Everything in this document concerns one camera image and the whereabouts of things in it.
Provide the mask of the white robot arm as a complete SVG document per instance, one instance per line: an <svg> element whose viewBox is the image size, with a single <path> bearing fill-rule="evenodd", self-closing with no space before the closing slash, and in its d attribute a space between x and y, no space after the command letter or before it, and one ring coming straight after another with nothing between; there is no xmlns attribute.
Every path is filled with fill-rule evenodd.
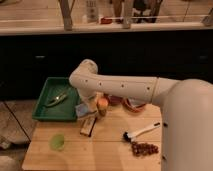
<svg viewBox="0 0 213 171"><path fill-rule="evenodd" d="M83 60L69 77L82 100L96 92L160 108L162 171L213 171L213 84L200 79L107 76Z"/></svg>

